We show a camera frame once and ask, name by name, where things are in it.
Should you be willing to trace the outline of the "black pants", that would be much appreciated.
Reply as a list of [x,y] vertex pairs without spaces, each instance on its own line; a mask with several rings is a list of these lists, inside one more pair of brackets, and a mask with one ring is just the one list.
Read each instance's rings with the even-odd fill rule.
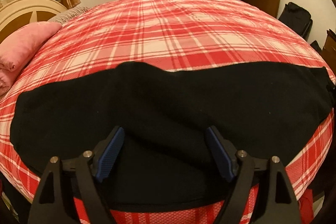
[[10,141],[42,174],[49,159],[124,143],[101,193],[112,210],[184,210],[225,199],[209,127],[251,156],[290,163],[333,108],[325,68],[256,62],[167,72],[129,62],[19,95]]

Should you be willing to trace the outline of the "black suitcase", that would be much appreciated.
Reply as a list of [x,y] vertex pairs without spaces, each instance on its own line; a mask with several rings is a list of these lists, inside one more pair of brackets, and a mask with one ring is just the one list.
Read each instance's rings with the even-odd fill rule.
[[310,12],[293,2],[285,5],[279,19],[292,31],[307,40],[313,25]]

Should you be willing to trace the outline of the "dark wooden cabinet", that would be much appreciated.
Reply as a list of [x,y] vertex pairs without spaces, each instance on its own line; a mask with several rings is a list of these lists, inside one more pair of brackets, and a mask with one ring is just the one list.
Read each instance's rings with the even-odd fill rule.
[[322,58],[326,61],[330,69],[336,70],[336,37],[332,30],[327,30],[327,38],[321,52]]

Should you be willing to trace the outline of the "cream wooden headboard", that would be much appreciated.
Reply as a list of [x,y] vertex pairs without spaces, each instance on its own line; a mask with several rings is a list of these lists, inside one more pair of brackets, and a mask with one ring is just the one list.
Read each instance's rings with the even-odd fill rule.
[[1,42],[16,30],[67,11],[56,0],[15,0],[1,8]]

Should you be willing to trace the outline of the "striped grey pillow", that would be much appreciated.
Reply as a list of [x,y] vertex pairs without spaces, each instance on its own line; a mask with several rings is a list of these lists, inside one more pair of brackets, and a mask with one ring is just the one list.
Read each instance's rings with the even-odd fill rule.
[[64,25],[69,20],[83,14],[84,12],[86,12],[88,10],[89,10],[88,7],[76,6],[74,8],[69,9],[69,10],[66,10],[64,12],[61,12],[58,15],[53,16],[51,19],[48,20],[48,22],[56,22],[56,23],[60,23],[60,24]]

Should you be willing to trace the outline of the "pink folded quilt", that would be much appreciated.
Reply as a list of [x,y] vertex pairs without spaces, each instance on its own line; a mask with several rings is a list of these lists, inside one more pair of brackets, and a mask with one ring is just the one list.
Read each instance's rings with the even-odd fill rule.
[[57,22],[34,22],[16,30],[1,42],[1,95],[13,86],[21,70],[41,46],[62,25]]

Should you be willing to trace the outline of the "red plaid bed sheet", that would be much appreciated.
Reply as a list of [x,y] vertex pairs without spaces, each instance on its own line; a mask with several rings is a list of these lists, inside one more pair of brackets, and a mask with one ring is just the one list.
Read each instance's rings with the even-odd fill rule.
[[[19,95],[129,62],[146,63],[167,72],[256,62],[325,68],[334,84],[332,111],[290,163],[281,160],[300,206],[300,197],[331,146],[335,75],[302,37],[274,17],[239,0],[119,0],[96,6],[62,25],[21,70],[10,90],[1,95],[1,172],[31,198],[31,205],[43,173],[33,173],[10,141]],[[80,223],[90,223],[74,173],[71,185]],[[108,207],[101,185],[102,182],[98,183],[96,188]],[[108,209],[115,223],[215,223],[229,191],[228,183],[224,200],[184,210]],[[253,184],[239,223],[250,223],[257,192],[258,186]]]

